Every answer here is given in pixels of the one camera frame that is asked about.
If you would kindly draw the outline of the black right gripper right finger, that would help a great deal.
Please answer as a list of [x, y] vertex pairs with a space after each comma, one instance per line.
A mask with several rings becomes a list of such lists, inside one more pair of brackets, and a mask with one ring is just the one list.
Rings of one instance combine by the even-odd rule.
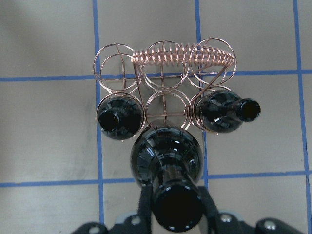
[[215, 218], [218, 216], [218, 209], [215, 202], [206, 187], [199, 186], [198, 190], [203, 204], [204, 215], [208, 223], [215, 223]]

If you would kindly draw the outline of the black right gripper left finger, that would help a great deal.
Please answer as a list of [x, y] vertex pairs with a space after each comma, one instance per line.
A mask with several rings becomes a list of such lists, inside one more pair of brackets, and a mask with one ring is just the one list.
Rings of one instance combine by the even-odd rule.
[[144, 186], [141, 188], [137, 214], [143, 217], [146, 221], [151, 221], [152, 197], [153, 197], [152, 185]]

